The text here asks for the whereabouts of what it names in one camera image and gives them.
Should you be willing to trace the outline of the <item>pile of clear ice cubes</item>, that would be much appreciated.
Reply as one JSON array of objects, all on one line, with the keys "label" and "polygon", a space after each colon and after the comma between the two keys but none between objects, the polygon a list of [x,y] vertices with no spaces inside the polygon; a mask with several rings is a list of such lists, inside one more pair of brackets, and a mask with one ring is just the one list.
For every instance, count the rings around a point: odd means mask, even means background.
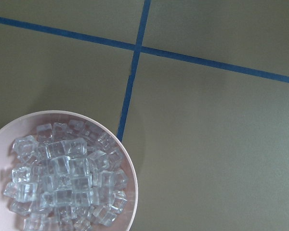
[{"label": "pile of clear ice cubes", "polygon": [[124,154],[98,125],[72,119],[37,126],[16,138],[18,164],[3,194],[26,231],[93,231],[111,227],[125,208]]}]

